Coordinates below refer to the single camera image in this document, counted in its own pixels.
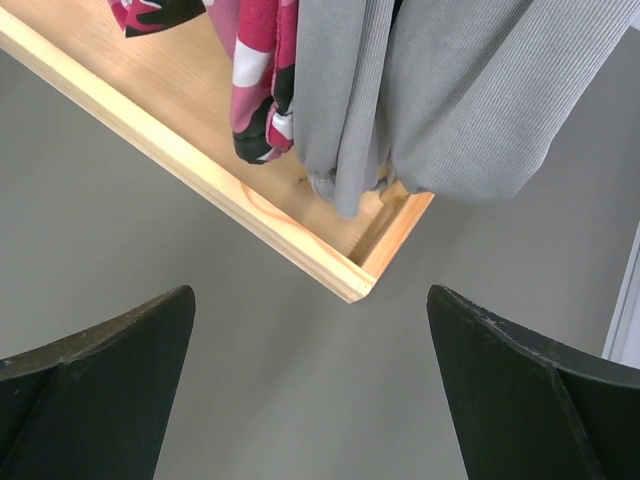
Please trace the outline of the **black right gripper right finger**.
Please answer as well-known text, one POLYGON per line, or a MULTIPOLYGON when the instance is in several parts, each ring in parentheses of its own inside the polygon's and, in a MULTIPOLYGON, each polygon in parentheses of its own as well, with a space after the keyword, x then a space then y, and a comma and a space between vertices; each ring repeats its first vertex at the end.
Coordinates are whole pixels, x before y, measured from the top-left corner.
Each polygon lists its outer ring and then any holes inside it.
POLYGON ((427 316, 470 479, 636 479, 639 371, 441 285, 427 316))

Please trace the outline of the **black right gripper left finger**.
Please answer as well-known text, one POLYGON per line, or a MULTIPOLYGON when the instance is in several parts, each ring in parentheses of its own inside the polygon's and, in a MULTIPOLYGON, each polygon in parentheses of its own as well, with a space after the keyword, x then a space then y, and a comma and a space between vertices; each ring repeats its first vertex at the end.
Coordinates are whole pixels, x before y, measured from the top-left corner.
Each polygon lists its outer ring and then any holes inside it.
POLYGON ((180 286, 3 359, 2 478, 153 478, 194 320, 180 286))

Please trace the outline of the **pink camouflage trousers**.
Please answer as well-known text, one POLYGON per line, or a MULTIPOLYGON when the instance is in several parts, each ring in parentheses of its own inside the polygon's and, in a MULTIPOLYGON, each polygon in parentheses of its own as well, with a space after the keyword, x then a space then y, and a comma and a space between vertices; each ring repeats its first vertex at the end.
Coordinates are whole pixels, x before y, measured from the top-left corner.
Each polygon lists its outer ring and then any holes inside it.
POLYGON ((236 155, 261 165, 294 144, 297 1, 121 1, 108 3, 127 38, 206 14, 232 62, 230 124, 236 155))

